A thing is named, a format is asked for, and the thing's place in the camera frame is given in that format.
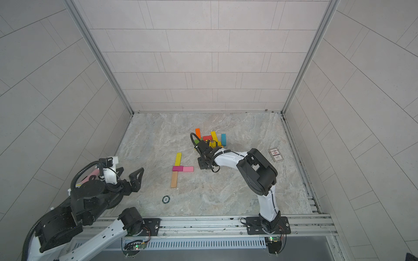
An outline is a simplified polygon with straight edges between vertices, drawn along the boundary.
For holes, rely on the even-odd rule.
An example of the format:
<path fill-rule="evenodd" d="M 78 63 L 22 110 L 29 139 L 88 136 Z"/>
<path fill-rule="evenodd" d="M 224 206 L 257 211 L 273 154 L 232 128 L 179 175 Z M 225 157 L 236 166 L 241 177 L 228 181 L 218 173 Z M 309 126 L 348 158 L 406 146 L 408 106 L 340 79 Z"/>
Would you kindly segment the pink block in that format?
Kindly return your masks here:
<path fill-rule="evenodd" d="M 184 166 L 182 171 L 183 172 L 194 172 L 194 167 L 193 166 Z"/>

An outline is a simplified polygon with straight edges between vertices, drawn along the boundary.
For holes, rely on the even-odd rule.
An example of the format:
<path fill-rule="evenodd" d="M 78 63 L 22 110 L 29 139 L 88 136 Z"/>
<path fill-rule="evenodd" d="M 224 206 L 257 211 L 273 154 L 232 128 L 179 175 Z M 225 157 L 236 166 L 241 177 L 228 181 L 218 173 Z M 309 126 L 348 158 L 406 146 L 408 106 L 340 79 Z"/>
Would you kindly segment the magenta block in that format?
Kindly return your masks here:
<path fill-rule="evenodd" d="M 174 172 L 183 172 L 184 167 L 183 166 L 173 166 L 172 171 Z"/>

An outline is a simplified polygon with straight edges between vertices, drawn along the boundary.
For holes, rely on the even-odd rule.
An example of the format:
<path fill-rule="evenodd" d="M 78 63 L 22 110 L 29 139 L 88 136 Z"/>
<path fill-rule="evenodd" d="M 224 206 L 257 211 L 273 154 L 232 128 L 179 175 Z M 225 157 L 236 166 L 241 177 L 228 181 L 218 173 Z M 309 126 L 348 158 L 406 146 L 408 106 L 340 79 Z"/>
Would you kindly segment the tan wooden block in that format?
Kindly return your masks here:
<path fill-rule="evenodd" d="M 172 179 L 171 179 L 171 183 L 170 183 L 171 188 L 176 188 L 177 187 L 177 179 L 178 179 L 178 172 L 173 171 L 172 172 Z"/>

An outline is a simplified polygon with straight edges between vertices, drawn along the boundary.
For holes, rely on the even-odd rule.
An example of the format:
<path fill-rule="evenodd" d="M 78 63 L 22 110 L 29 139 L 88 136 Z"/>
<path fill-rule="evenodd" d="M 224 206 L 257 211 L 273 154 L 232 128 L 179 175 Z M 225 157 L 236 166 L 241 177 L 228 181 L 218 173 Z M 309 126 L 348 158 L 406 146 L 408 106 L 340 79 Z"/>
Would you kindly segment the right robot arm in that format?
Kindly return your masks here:
<path fill-rule="evenodd" d="M 199 141 L 194 149 L 199 153 L 198 164 L 202 170 L 214 171 L 221 166 L 238 170 L 251 191 L 258 196 L 261 228 L 269 234 L 279 228 L 281 214 L 275 198 L 278 172 L 259 150 L 234 152 L 219 146 L 212 148 L 204 141 Z"/>

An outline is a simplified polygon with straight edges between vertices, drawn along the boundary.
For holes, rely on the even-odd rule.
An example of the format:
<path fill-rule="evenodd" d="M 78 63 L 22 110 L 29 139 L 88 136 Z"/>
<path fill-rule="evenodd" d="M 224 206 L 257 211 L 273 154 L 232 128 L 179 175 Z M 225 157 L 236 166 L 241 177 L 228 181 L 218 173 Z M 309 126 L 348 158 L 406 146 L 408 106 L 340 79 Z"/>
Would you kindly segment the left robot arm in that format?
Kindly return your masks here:
<path fill-rule="evenodd" d="M 69 197 L 40 217 L 29 229 L 22 247 L 22 260 L 30 259 L 33 241 L 44 253 L 60 247 L 92 225 L 104 211 L 115 208 L 125 196 L 139 192 L 144 169 L 121 179 L 123 167 L 113 169 L 113 158 L 100 158 L 84 166 L 70 183 Z"/>

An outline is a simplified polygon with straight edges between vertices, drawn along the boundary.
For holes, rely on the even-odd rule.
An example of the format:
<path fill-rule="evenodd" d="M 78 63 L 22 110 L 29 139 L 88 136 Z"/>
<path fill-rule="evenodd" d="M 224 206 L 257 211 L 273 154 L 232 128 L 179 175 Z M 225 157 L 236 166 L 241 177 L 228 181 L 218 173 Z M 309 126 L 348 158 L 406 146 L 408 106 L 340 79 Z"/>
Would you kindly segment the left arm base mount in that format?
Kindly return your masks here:
<path fill-rule="evenodd" d="M 133 237 L 157 236 L 160 225 L 160 218 L 146 218 L 141 222 L 137 222 L 130 229 L 129 235 Z"/>

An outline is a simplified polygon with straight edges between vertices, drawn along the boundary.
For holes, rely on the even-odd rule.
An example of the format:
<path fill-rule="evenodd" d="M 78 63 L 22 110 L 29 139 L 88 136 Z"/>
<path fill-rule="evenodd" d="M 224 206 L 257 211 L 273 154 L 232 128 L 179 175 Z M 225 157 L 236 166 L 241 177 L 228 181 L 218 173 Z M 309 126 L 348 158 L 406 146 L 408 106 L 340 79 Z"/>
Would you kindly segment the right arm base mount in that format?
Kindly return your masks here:
<path fill-rule="evenodd" d="M 276 216 L 273 221 L 267 221 L 261 215 L 243 217 L 240 222 L 247 228 L 249 235 L 291 234 L 290 223 L 285 216 Z"/>

